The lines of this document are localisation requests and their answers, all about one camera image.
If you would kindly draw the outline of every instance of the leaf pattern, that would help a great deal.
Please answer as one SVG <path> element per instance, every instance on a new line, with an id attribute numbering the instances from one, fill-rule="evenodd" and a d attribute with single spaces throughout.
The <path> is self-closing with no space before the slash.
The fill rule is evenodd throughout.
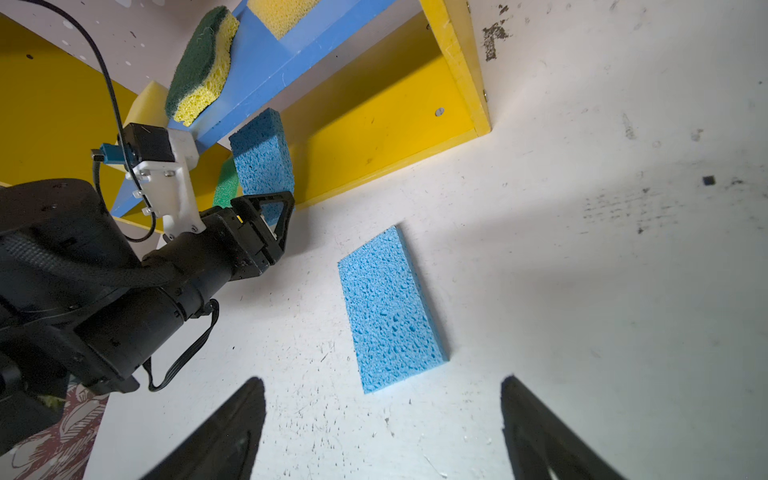
<path id="1" fill-rule="evenodd" d="M 18 443 L 0 457 L 0 478 L 81 480 L 91 455 L 107 395 L 70 384 L 61 421 Z"/>

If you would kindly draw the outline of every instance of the white table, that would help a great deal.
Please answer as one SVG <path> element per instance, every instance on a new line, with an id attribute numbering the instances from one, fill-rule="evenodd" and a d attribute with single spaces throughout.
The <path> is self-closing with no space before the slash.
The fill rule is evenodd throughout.
<path id="1" fill-rule="evenodd" d="M 514 14 L 483 65 L 494 132 L 297 212 L 165 390 L 111 396 L 85 478 L 139 478 L 250 376 L 254 478 L 511 478 L 511 373 L 628 478 L 764 476 L 766 5 L 547 10 L 472 2 L 478 43 Z M 451 360 L 365 396 L 336 262 L 393 224 Z"/>

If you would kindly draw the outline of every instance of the blue sponge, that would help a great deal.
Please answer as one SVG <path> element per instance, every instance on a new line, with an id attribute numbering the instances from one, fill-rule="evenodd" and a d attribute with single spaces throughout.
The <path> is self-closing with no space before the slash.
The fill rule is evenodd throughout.
<path id="1" fill-rule="evenodd" d="M 293 166 L 280 114 L 271 108 L 261 112 L 230 135 L 237 176 L 246 195 L 293 192 Z M 262 215 L 269 225 L 280 218 L 282 205 L 265 205 Z"/>
<path id="2" fill-rule="evenodd" d="M 447 361 L 397 227 L 343 258 L 339 275 L 365 393 Z"/>

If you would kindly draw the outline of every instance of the blue shelf board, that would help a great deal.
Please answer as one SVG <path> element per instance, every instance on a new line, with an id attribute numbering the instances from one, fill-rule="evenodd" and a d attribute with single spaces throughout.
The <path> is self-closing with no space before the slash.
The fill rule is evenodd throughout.
<path id="1" fill-rule="evenodd" d="M 394 2 L 320 0 L 277 40 L 243 0 L 233 10 L 240 27 L 232 41 L 230 73 L 221 95 L 190 127 L 171 120 L 168 128 L 191 131 L 203 153 Z M 126 180 L 112 215 L 121 217 L 138 205 L 138 199 L 124 194 L 129 188 L 134 189 Z"/>

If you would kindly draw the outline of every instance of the green sponge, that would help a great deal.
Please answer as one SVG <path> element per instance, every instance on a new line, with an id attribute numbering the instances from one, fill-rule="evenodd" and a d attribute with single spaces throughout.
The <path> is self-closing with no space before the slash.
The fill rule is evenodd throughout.
<path id="1" fill-rule="evenodd" d="M 237 196 L 238 188 L 240 188 L 240 181 L 237 179 L 235 159 L 230 157 L 221 165 L 219 184 L 216 186 L 216 193 L 214 193 L 214 206 L 232 207 L 230 200 Z"/>
<path id="2" fill-rule="evenodd" d="M 165 113 L 189 127 L 219 98 L 230 73 L 230 46 L 240 23 L 227 7 L 216 7 L 200 20 L 176 67 Z"/>

